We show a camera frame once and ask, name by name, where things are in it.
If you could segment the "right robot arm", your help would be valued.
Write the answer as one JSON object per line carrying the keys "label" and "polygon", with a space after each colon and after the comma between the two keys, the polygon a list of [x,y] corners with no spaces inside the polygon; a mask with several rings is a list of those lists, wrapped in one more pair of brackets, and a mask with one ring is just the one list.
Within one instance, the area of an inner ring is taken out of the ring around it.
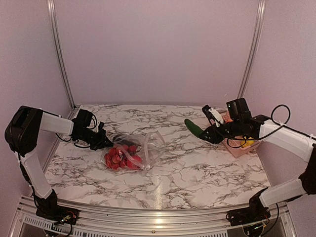
{"label": "right robot arm", "polygon": [[255,221],[273,204],[316,193],[316,138],[277,122],[272,116],[251,114],[244,98],[226,103],[230,121],[214,107],[205,105],[202,112],[210,126],[202,131],[201,139],[216,144],[222,141],[260,141],[272,146],[277,154],[290,155],[301,163],[302,173],[295,172],[288,180],[256,193],[249,200],[244,216]]}

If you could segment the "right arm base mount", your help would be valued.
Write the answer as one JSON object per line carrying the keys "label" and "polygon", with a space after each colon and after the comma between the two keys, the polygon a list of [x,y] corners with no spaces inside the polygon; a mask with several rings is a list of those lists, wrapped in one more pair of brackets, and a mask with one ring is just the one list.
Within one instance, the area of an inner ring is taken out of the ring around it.
{"label": "right arm base mount", "polygon": [[226,219],[230,222],[231,226],[258,222],[269,219],[270,217],[271,214],[268,209],[264,209],[261,212],[252,212],[250,208],[240,208],[236,210],[230,210],[226,214]]}

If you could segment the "green fake cucumber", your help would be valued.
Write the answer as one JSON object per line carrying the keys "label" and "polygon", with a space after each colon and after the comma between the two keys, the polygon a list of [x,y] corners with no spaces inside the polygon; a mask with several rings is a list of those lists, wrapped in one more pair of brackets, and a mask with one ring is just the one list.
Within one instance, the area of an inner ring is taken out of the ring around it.
{"label": "green fake cucumber", "polygon": [[192,122],[190,119],[184,120],[186,128],[197,138],[200,138],[200,136],[203,134],[203,130],[196,125],[194,122]]}

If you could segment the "clear zip top bag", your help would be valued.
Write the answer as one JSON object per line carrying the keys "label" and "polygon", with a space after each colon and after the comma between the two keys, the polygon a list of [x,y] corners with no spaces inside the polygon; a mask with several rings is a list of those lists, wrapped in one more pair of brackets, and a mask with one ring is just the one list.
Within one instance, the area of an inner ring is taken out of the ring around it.
{"label": "clear zip top bag", "polygon": [[160,160],[165,149],[165,140],[158,131],[118,134],[113,137],[113,146],[103,150],[101,161],[113,172],[148,171]]}

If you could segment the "yellow fake pepper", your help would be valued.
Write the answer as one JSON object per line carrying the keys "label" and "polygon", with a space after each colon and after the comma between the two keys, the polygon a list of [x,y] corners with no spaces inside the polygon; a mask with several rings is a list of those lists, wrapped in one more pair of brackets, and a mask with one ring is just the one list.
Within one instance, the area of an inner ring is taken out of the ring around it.
{"label": "yellow fake pepper", "polygon": [[248,146],[251,146],[254,143],[255,143],[255,141],[253,140],[252,137],[247,138],[246,136],[244,136],[243,141],[241,141],[241,147],[246,148]]}

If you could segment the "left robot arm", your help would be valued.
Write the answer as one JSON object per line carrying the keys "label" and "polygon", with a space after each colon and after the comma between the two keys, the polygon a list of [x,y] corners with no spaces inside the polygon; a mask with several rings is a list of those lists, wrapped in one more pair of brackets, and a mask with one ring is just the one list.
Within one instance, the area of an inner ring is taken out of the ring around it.
{"label": "left robot arm", "polygon": [[40,131],[57,135],[69,135],[74,143],[83,141],[91,150],[111,147],[106,136],[104,123],[96,116],[80,109],[73,119],[66,119],[42,109],[21,106],[5,130],[5,140],[16,154],[24,179],[30,185],[37,210],[57,220],[62,216],[55,191],[49,185],[37,155],[37,141]]}

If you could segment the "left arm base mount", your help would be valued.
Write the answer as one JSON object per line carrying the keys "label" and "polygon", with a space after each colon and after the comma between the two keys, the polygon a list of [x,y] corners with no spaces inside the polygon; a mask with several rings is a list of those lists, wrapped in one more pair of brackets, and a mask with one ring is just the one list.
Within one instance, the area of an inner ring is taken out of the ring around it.
{"label": "left arm base mount", "polygon": [[36,215],[55,221],[56,225],[65,223],[75,225],[78,219],[79,210],[75,208],[59,206],[57,211],[54,213],[52,211],[49,213],[44,213],[43,211],[37,209]]}

